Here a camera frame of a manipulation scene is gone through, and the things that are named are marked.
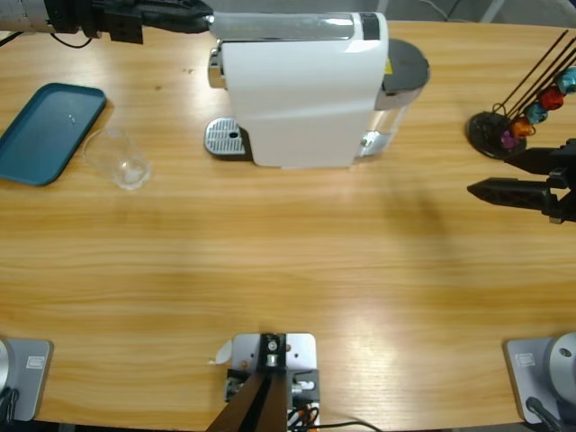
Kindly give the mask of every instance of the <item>blue tray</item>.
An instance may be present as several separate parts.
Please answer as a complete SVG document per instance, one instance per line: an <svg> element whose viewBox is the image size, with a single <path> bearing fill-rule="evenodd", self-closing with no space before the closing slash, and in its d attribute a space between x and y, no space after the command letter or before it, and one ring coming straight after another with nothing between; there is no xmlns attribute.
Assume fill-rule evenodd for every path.
<svg viewBox="0 0 576 432"><path fill-rule="evenodd" d="M34 186L52 183L105 105L97 88L45 85L0 137L0 177Z"/></svg>

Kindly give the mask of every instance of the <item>capsule stand base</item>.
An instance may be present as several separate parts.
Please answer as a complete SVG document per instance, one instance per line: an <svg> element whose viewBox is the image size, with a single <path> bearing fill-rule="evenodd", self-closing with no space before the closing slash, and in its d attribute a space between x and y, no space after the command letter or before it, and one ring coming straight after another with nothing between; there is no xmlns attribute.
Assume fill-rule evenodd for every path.
<svg viewBox="0 0 576 432"><path fill-rule="evenodd" d="M484 156L505 159L526 149L526 139L519 139L514 148L503 148L500 135L506 129L509 118L495 112L480 112L465 125L468 142Z"/></svg>

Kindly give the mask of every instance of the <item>sticker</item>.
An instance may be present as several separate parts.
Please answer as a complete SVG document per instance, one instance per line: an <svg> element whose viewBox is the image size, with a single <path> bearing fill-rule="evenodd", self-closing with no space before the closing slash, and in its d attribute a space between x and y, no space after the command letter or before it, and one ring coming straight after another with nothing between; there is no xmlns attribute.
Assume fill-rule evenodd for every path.
<svg viewBox="0 0 576 432"><path fill-rule="evenodd" d="M26 369L44 369L45 357L31 356L26 362Z"/></svg>
<svg viewBox="0 0 576 432"><path fill-rule="evenodd" d="M394 73L392 71L392 63L390 62L389 58L386 59L386 69L384 71L386 75L392 75Z"/></svg>
<svg viewBox="0 0 576 432"><path fill-rule="evenodd" d="M516 363L518 366L523 367L534 366L536 364L532 353L516 354Z"/></svg>

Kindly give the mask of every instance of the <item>white label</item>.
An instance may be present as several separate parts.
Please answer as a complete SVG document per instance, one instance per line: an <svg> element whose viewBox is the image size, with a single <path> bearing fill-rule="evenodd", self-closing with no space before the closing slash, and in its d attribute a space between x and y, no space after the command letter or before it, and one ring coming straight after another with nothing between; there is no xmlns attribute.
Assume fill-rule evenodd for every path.
<svg viewBox="0 0 576 432"><path fill-rule="evenodd" d="M26 369L44 369L45 357L31 356L26 362Z"/></svg>
<svg viewBox="0 0 576 432"><path fill-rule="evenodd" d="M534 366L536 364L532 353L516 354L516 363L518 366L524 366L524 367Z"/></svg>

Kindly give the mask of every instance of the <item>wooden table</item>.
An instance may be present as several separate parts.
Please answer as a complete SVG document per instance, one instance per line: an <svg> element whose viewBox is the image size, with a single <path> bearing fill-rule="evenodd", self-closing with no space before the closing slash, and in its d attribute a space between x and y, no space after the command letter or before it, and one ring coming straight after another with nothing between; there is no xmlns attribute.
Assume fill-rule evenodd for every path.
<svg viewBox="0 0 576 432"><path fill-rule="evenodd" d="M230 108L208 86L210 35L2 48L2 128L44 84L96 86L110 102L95 127L124 128L154 166L131 193L79 155L48 187L0 182L0 332L55 345L40 419L204 429L224 406L225 366L208 361L227 339L305 331L324 421L519 420L501 345L576 329L576 224L468 194L531 176L476 153L463 128L560 30L390 27L426 53L431 82L390 149L350 169L212 159L204 127ZM531 145L576 135L571 102Z"/></svg>

